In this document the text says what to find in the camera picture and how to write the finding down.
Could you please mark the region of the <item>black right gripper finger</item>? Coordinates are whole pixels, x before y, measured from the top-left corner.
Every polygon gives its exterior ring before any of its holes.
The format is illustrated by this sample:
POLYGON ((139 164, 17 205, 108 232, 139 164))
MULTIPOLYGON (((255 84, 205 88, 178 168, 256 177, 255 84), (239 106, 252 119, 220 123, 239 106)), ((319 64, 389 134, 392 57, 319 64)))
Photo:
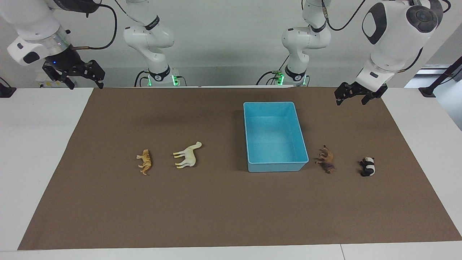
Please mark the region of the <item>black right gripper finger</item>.
POLYGON ((90 75, 91 79, 97 85, 99 89, 103 89, 104 83, 103 80, 105 78, 105 71, 104 69, 99 66, 96 60, 90 61, 90 75))
POLYGON ((75 83, 71 80, 71 78, 67 74, 60 75, 60 82, 65 84, 69 89, 74 90, 75 83))

